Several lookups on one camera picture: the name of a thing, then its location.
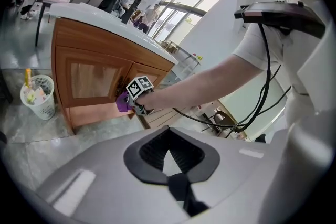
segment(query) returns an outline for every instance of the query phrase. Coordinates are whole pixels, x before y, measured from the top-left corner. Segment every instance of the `wooden cabinet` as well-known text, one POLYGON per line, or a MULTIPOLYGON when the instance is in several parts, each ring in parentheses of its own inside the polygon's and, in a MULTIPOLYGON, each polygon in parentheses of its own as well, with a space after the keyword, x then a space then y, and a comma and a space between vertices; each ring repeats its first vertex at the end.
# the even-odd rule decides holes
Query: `wooden cabinet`
POLYGON ((103 29, 56 19, 51 48, 55 93, 69 127, 133 113, 121 113, 116 98, 135 77, 157 86, 173 63, 103 29))

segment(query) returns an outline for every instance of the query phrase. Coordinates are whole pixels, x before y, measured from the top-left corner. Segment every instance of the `window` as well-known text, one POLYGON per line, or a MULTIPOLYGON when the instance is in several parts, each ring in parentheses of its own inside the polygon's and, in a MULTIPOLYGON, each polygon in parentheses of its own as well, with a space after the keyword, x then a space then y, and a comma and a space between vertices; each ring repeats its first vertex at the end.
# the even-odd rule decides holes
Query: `window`
POLYGON ((159 19, 148 35, 156 42, 170 40, 177 45, 219 0, 163 0, 159 19))

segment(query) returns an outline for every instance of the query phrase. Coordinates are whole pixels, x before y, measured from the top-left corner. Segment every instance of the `white sleeve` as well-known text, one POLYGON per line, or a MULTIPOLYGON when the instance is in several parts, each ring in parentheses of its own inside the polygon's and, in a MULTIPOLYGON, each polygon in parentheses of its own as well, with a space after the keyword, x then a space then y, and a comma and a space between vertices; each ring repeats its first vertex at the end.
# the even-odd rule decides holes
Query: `white sleeve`
MULTIPOLYGON (((280 32, 273 27, 263 27, 269 48, 271 66, 278 63, 282 64, 282 42, 280 32)), ((265 43, 258 24, 251 24, 248 27, 243 40, 233 54, 243 58, 261 70, 267 70, 265 43)))

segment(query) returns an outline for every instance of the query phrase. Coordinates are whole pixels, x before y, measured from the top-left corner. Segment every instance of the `white countertop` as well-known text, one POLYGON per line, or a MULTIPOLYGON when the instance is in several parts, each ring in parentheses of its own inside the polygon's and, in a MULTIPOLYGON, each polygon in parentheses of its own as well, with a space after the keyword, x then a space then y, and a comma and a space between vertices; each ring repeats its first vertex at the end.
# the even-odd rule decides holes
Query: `white countertop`
POLYGON ((58 3, 51 5, 50 14, 102 28, 108 32, 114 33, 139 44, 175 65, 178 64, 178 61, 173 56, 171 56, 167 51, 165 51, 165 49, 158 45, 144 32, 136 29, 133 25, 123 24, 121 19, 116 18, 96 7, 85 3, 58 3))

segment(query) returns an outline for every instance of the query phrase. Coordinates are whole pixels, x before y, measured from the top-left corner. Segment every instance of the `cabinet door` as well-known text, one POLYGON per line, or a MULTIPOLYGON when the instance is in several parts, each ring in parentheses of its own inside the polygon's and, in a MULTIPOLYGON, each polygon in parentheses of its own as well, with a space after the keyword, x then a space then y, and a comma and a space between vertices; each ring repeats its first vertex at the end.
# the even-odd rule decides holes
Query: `cabinet door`
POLYGON ((161 80, 167 75, 166 71, 145 66, 140 63, 134 63, 131 67, 131 70, 127 74, 127 79, 125 81, 125 85, 127 86, 132 79, 140 76, 147 76, 151 83, 153 83, 154 87, 160 84, 161 80))
POLYGON ((63 107, 115 102, 132 64, 97 52, 57 47, 56 79, 63 107))

